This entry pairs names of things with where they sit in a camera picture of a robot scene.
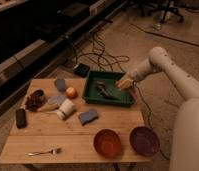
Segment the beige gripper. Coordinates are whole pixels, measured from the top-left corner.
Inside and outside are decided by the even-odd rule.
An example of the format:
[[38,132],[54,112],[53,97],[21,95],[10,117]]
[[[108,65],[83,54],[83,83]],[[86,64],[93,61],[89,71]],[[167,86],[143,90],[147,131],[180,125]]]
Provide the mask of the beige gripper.
[[125,74],[120,80],[118,80],[115,85],[120,89],[120,90],[125,90],[133,86],[134,80],[128,75]]

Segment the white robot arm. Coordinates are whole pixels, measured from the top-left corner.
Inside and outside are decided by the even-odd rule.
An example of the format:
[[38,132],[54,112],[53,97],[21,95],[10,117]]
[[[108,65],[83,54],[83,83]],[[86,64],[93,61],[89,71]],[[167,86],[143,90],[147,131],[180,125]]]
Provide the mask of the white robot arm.
[[164,72],[184,98],[174,124],[169,171],[199,171],[199,81],[175,64],[165,49],[154,47],[117,87],[127,89],[157,72]]

